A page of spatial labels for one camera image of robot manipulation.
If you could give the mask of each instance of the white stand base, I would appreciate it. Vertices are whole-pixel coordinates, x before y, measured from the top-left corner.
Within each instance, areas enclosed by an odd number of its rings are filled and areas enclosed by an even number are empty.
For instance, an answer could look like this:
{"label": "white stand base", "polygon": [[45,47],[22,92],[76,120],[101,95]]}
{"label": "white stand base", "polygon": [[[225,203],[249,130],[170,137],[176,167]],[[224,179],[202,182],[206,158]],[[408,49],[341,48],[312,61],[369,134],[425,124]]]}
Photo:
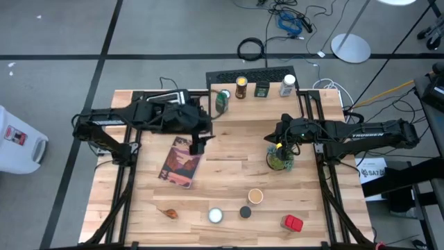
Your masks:
{"label": "white stand base", "polygon": [[332,40],[332,51],[341,60],[347,63],[363,63],[370,58],[370,46],[357,35],[349,34],[347,40],[338,49],[345,34],[337,35]]}

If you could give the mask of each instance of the wooden table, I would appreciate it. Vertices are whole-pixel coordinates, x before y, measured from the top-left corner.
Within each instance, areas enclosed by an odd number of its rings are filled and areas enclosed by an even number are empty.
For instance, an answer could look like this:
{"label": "wooden table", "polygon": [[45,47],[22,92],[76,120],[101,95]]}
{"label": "wooden table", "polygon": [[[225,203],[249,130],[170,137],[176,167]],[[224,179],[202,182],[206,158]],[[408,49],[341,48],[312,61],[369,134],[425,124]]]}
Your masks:
{"label": "wooden table", "polygon": [[[279,97],[279,83],[271,84],[265,99],[253,97],[254,83],[248,84],[247,97],[242,100],[234,97],[235,84],[217,84],[212,88],[228,89],[232,97],[227,113],[214,121],[216,137],[205,147],[189,189],[157,178],[176,135],[143,132],[126,244],[138,241],[141,246],[301,247],[319,246],[321,241],[329,241],[312,145],[301,146],[302,153],[295,158],[290,172],[273,171],[264,160],[270,143],[263,138],[274,131],[281,114],[300,116],[296,95]],[[320,91],[325,118],[343,120],[337,91]],[[128,105],[132,92],[116,90],[112,107]],[[110,127],[107,132],[123,141],[125,126]],[[109,159],[109,156],[100,157],[99,163]],[[352,156],[344,162],[355,165]],[[345,211],[372,240],[357,172],[343,165],[336,166],[336,170]],[[117,167],[111,164],[97,169],[79,242],[91,237],[110,211],[116,175]],[[249,219],[241,219],[239,209],[246,205],[251,188],[261,189],[264,200],[252,207]],[[207,219],[208,210],[215,207],[224,213],[220,224],[212,224]],[[178,219],[169,219],[158,210],[170,208],[178,212]],[[301,233],[290,233],[280,226],[281,218],[288,214],[304,221]],[[336,234],[341,241],[335,213],[334,218]],[[117,241],[119,219],[115,228],[114,241]]]}

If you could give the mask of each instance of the book cover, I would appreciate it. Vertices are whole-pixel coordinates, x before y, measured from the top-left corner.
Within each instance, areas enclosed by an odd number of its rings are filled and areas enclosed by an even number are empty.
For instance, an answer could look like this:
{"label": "book cover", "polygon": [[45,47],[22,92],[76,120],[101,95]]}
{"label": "book cover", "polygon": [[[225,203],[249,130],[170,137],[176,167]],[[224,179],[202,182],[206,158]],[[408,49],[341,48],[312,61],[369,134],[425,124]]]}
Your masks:
{"label": "book cover", "polygon": [[159,178],[189,188],[201,156],[190,156],[190,140],[176,137],[170,148]]}

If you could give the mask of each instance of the potted plant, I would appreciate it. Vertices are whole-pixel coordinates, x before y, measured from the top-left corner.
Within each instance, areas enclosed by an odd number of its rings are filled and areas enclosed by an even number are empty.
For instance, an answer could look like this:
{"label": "potted plant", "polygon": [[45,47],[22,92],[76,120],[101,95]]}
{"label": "potted plant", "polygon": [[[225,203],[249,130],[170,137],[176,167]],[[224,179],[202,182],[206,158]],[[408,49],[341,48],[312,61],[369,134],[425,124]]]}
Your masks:
{"label": "potted plant", "polygon": [[292,153],[287,153],[286,160],[280,160],[276,156],[276,146],[275,145],[269,146],[266,151],[267,151],[266,164],[272,170],[280,171],[280,170],[286,169],[287,171],[290,171],[293,168],[294,157],[293,157]]}

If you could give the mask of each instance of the red box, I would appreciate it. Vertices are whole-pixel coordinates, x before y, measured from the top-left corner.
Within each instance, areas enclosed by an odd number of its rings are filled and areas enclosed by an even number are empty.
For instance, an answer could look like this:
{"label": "red box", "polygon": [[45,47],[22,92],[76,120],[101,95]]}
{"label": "red box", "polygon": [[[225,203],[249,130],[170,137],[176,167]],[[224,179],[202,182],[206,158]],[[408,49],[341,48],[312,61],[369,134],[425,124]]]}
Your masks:
{"label": "red box", "polygon": [[301,232],[304,222],[293,215],[285,215],[282,218],[281,226],[285,229],[295,232]]}

